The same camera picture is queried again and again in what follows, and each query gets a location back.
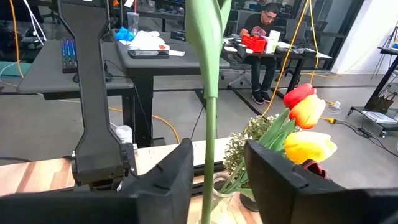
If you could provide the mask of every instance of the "red box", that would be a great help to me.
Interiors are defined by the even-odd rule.
[[[252,49],[255,53],[261,53],[266,47],[267,40],[258,36],[248,37],[244,35],[242,38],[242,44],[246,45],[249,49]]]

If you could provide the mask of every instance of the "wooden table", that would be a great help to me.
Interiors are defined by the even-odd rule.
[[[229,140],[230,138],[216,140],[215,161],[223,160]],[[205,163],[205,146],[206,141],[193,142],[193,165]],[[176,147],[177,144],[138,149],[136,154],[137,173],[142,175],[150,171],[156,163],[160,162]],[[0,166],[0,182],[0,196],[22,192],[60,190],[75,185],[70,161],[62,158]],[[195,177],[193,180],[194,184],[200,182],[203,182],[203,176]],[[200,217],[201,201],[201,196],[191,199],[188,215],[189,224],[196,223]],[[239,200],[239,194],[235,194],[233,197],[231,208],[238,213],[239,223],[261,223],[258,213],[250,212],[243,207]]]

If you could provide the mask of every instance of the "flower bouquet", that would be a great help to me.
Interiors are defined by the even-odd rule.
[[[321,162],[337,150],[336,144],[331,142],[331,136],[301,131],[313,128],[326,106],[311,84],[298,86],[285,95],[283,102],[286,109],[276,118],[271,116],[266,119],[251,119],[243,133],[233,135],[224,160],[231,175],[221,193],[240,192],[254,201],[243,161],[244,142],[248,139],[256,140],[264,148],[290,159],[294,164],[304,164],[308,160]],[[234,182],[235,185],[232,185],[232,180],[240,181],[239,184]]]

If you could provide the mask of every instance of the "blue glove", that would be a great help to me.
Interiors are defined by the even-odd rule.
[[[132,32],[128,31],[126,28],[121,27],[119,31],[116,33],[115,36],[116,40],[126,40],[126,41],[132,41],[134,40],[134,35]]]

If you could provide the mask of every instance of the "black sneaker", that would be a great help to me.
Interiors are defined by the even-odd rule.
[[[264,102],[266,102],[266,103],[271,102],[271,98],[269,97],[267,91],[261,91],[261,97],[264,100]]]
[[[253,91],[251,93],[251,98],[253,98],[254,102],[256,102],[259,105],[263,105],[265,103],[264,99],[261,96],[260,91]]]

